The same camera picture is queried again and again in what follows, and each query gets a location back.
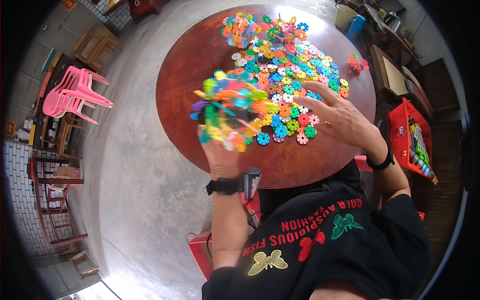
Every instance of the red paper sign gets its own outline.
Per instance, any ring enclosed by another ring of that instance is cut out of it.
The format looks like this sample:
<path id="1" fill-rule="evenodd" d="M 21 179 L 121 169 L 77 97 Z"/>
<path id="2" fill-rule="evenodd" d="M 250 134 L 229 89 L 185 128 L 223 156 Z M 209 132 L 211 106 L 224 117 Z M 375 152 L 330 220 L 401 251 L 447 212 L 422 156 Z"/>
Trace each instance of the red paper sign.
<path id="1" fill-rule="evenodd" d="M 7 135 L 15 136 L 15 126 L 16 124 L 12 121 L 7 121 Z"/>
<path id="2" fill-rule="evenodd" d="M 60 3 L 65 6 L 69 11 L 72 10 L 72 8 L 77 5 L 77 3 L 74 0 L 61 0 Z"/>

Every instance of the red plastic basket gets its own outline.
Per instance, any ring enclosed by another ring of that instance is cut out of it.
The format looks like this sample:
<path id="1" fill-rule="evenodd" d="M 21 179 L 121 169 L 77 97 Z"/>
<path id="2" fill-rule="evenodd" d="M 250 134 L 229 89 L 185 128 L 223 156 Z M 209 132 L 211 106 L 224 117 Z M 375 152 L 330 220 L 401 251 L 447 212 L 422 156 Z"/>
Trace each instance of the red plastic basket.
<path id="1" fill-rule="evenodd" d="M 432 134 L 430 126 L 413 105 L 403 98 L 403 103 L 392 110 L 390 116 L 390 143 L 392 152 L 401 167 L 412 170 L 424 176 L 420 168 L 410 163 L 409 149 L 410 137 L 408 131 L 408 116 L 412 116 L 415 122 L 421 127 L 421 133 L 427 148 L 430 166 L 432 165 Z"/>

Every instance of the blue thermos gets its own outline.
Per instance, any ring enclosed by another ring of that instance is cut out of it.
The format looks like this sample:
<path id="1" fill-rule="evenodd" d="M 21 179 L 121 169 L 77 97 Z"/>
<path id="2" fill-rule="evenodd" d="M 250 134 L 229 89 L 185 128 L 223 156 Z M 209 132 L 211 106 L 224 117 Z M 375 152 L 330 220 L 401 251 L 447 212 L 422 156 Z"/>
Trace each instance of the blue thermos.
<path id="1" fill-rule="evenodd" d="M 365 18 L 362 15 L 357 15 L 357 17 L 350 21 L 350 28 L 347 31 L 347 38 L 350 42 L 353 42 L 363 29 L 363 25 L 365 24 Z"/>

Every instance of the green sequin butterfly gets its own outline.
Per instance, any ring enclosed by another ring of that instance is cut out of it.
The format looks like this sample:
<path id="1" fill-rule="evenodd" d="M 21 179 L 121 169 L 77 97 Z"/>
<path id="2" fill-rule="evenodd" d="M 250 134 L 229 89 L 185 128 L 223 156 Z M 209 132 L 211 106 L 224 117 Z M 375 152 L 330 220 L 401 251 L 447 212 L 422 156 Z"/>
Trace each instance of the green sequin butterfly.
<path id="1" fill-rule="evenodd" d="M 348 229 L 352 229 L 352 227 L 363 229 L 362 225 L 353 220 L 353 216 L 351 214 L 346 214 L 345 218 L 342 218 L 340 214 L 337 214 L 333 219 L 333 224 L 335 224 L 335 227 L 333 227 L 332 230 L 332 240 L 338 239 L 344 231 L 346 232 Z"/>

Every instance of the kettle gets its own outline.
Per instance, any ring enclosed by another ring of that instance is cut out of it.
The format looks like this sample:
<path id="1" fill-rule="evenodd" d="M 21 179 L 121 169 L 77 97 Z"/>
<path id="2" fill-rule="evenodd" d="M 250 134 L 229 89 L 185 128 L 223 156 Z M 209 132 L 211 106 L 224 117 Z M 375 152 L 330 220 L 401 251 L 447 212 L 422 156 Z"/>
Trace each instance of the kettle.
<path id="1" fill-rule="evenodd" d="M 402 20 L 396 15 L 395 12 L 388 13 L 384 18 L 385 24 L 390 27 L 396 34 L 400 35 L 402 29 Z"/>

